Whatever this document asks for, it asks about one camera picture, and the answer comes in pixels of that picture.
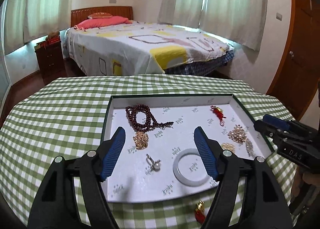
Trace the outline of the person right hand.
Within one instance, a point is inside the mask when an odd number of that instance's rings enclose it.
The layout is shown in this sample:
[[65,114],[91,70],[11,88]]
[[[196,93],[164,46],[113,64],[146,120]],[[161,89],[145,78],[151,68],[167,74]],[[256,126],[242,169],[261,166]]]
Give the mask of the person right hand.
[[317,185],[317,175],[314,175],[308,171],[302,171],[298,166],[296,168],[296,173],[291,188],[291,198],[295,198],[299,195],[300,187],[304,182],[309,185]]

